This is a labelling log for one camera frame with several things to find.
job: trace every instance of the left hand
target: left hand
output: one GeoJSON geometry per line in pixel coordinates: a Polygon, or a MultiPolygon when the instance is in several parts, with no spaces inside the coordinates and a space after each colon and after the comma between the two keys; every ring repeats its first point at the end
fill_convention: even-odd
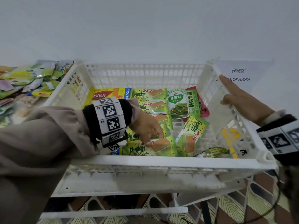
{"type": "Polygon", "coordinates": [[[158,136],[158,138],[163,138],[163,129],[159,125],[158,121],[145,113],[140,111],[138,119],[129,125],[132,131],[139,135],[139,138],[147,147],[151,147],[150,139],[158,136]]]}

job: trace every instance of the pile of snack packages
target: pile of snack packages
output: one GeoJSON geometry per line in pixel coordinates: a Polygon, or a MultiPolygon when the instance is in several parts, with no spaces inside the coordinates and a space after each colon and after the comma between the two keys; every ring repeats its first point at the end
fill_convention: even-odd
{"type": "MultiPolygon", "coordinates": [[[[209,116],[207,107],[203,104],[196,87],[188,89],[167,90],[167,88],[133,89],[111,88],[91,90],[85,105],[91,101],[115,96],[116,98],[137,98],[140,109],[154,117],[163,128],[164,138],[152,138],[151,147],[146,147],[139,136],[127,128],[128,142],[125,146],[112,151],[108,155],[127,156],[180,156],[193,157],[209,123],[204,118],[209,116]],[[183,119],[185,122],[179,135],[171,136],[173,120],[183,119]]],[[[209,148],[197,157],[216,158],[229,154],[222,147],[209,148]]]]}
{"type": "Polygon", "coordinates": [[[0,66],[0,128],[12,124],[12,114],[21,118],[30,114],[40,97],[54,92],[73,63],[38,60],[31,67],[0,66]]]}

